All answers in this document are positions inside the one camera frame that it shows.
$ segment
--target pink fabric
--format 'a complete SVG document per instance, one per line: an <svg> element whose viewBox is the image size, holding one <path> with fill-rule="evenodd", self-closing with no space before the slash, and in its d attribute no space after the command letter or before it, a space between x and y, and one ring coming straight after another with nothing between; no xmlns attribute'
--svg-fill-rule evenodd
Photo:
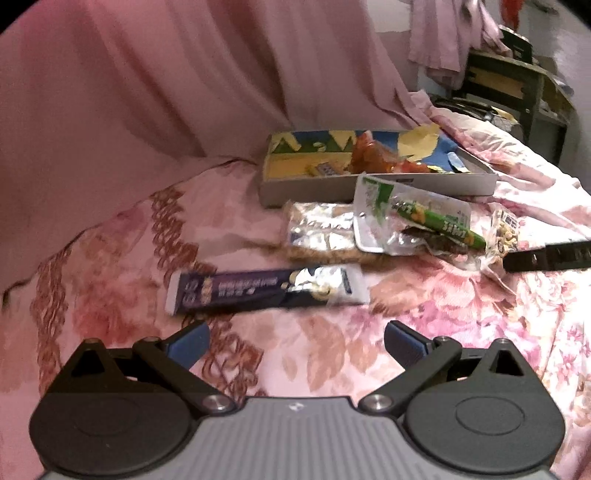
<svg viewBox="0 0 591 480"><path fill-rule="evenodd" d="M0 291L272 132L428 122L361 0L41 0L0 50Z"/></svg>
<svg viewBox="0 0 591 480"><path fill-rule="evenodd" d="M488 228L491 206L500 202L518 216L523 245L591 236L591 197L576 179L491 124L434 109L421 95L415 101L481 157L507 160L494 196L471 199L475 231ZM28 420L83 338L117 347L174 333L190 321L163 309L178 268L288 265L276 247L281 211L260 206L257 173L255 164L234 161L157 192L84 232L10 292L0 322L1 480L41 473ZM506 336L565 417L553 471L561 480L591 478L591 270L515 275L515 295L480 272L429 256L394 258L366 279L369 307L210 319L211 347L193 372L237 400L268 394L357 401L401 372L382 342L389 320L466 346Z"/></svg>
<svg viewBox="0 0 591 480"><path fill-rule="evenodd" d="M402 32L380 32L381 40L392 63L396 66L406 88L413 92L417 89L418 64L408 59L410 47L410 30Z"/></svg>
<svg viewBox="0 0 591 480"><path fill-rule="evenodd" d="M462 86L471 48L509 52L501 38L482 0L413 0L408 58L445 87Z"/></svg>

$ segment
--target green snack stick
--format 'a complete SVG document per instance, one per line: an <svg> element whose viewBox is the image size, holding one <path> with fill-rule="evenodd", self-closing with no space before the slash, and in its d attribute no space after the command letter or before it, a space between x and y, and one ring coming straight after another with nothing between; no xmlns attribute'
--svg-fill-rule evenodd
<svg viewBox="0 0 591 480"><path fill-rule="evenodd" d="M478 233L452 222L450 219L429 210L420 203L396 202L392 206L406 220L426 226L449 238L459 240L469 247L478 250L486 248L486 241Z"/></svg>

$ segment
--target candy wrapper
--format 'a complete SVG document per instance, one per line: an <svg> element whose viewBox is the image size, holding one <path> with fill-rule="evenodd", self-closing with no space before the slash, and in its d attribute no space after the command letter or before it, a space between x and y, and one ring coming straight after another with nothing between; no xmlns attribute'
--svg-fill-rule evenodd
<svg viewBox="0 0 591 480"><path fill-rule="evenodd" d="M352 205L288 202L284 211L287 218L284 248L290 260L364 265L380 260L380 255L357 248Z"/></svg>
<svg viewBox="0 0 591 480"><path fill-rule="evenodd" d="M178 271L164 309L175 315L368 303L361 268L346 264L214 275Z"/></svg>
<svg viewBox="0 0 591 480"><path fill-rule="evenodd" d="M401 183L360 175L353 202L357 245L364 251L428 251L467 270L479 268L485 239L470 230L470 205Z"/></svg>

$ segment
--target gray ribbed plate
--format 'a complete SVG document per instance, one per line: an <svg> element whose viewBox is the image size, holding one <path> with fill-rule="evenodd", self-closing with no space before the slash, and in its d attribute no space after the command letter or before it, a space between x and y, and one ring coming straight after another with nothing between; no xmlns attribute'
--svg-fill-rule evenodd
<svg viewBox="0 0 591 480"><path fill-rule="evenodd" d="M43 480L67 477L47 473ZM136 480L466 480L425 459L385 417L347 398L251 398L209 418L187 447ZM539 471L524 480L551 480Z"/></svg>

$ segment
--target food package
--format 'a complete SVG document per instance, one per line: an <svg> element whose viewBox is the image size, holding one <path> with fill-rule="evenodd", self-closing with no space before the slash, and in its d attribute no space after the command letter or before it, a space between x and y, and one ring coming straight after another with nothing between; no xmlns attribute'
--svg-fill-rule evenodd
<svg viewBox="0 0 591 480"><path fill-rule="evenodd" d="M318 165L308 165L307 171L312 177L336 177L349 174L349 172L335 160L319 163Z"/></svg>
<svg viewBox="0 0 591 480"><path fill-rule="evenodd" d="M380 255L362 252L355 244L352 205L288 202L284 211L285 252L290 260L365 265L379 261Z"/></svg>
<svg viewBox="0 0 591 480"><path fill-rule="evenodd" d="M401 158L366 131L357 137L348 170L365 173L431 173L426 165Z"/></svg>
<svg viewBox="0 0 591 480"><path fill-rule="evenodd" d="M238 313L360 305L369 300L369 289L358 264L213 275L177 271L170 278L164 310L170 315Z"/></svg>
<svg viewBox="0 0 591 480"><path fill-rule="evenodd" d="M465 270L479 268L486 242L470 230L468 203L362 174L353 205L360 249L394 256L428 251Z"/></svg>
<svg viewBox="0 0 591 480"><path fill-rule="evenodd" d="M510 252L515 252L519 244L519 220L509 210L500 204L494 204L491 228L486 235L487 247L483 272L501 285L512 290L507 285L503 258Z"/></svg>

